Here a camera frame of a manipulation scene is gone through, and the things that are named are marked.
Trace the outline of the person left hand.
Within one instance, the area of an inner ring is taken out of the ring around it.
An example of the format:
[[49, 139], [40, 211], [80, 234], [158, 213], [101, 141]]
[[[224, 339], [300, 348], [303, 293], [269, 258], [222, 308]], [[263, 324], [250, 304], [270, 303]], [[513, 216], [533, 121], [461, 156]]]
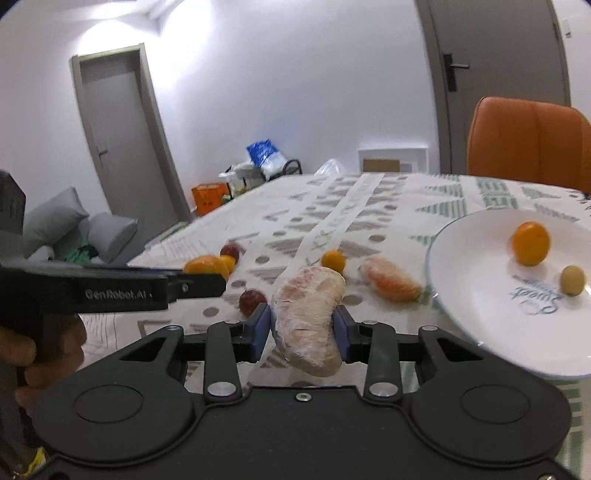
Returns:
[[57, 338], [57, 353], [49, 360], [35, 361], [34, 342], [14, 332], [1, 329], [1, 359], [24, 367], [25, 385], [15, 391], [16, 403], [32, 412], [43, 390], [74, 373], [84, 361], [82, 346], [87, 340], [82, 323], [68, 327]]

